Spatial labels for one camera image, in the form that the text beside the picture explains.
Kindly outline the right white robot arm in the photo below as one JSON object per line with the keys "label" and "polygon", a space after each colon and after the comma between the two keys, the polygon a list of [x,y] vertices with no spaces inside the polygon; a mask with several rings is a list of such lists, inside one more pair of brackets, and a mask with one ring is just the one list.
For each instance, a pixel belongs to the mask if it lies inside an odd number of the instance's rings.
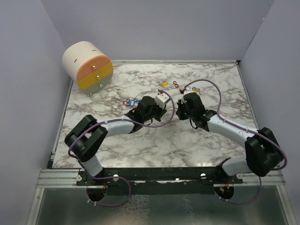
{"label": "right white robot arm", "polygon": [[226,159],[218,165],[221,167],[215,172],[218,182],[226,183],[239,173],[264,177],[284,160],[270,129],[264,127],[257,130],[222,120],[216,111],[205,109],[200,96],[194,92],[184,94],[177,105],[176,115],[180,120],[189,120],[195,124],[195,129],[222,135],[245,149],[244,157]]}

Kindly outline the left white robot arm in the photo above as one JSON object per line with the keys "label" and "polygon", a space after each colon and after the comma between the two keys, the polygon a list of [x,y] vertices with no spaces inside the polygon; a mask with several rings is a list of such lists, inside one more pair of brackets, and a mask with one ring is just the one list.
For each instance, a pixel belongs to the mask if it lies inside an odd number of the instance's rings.
{"label": "left white robot arm", "polygon": [[105,138],[132,134],[139,131],[143,125],[154,119],[161,121],[166,113],[166,104],[170,98],[166,94],[158,94],[154,98],[144,96],[137,107],[130,110],[124,116],[114,119],[112,122],[105,122],[89,131],[90,136],[80,137],[88,128],[95,126],[99,121],[92,115],[84,118],[65,137],[65,144],[71,148],[74,155],[83,168],[88,172],[87,179],[93,185],[98,185],[103,181],[103,167],[99,162],[96,152]]}

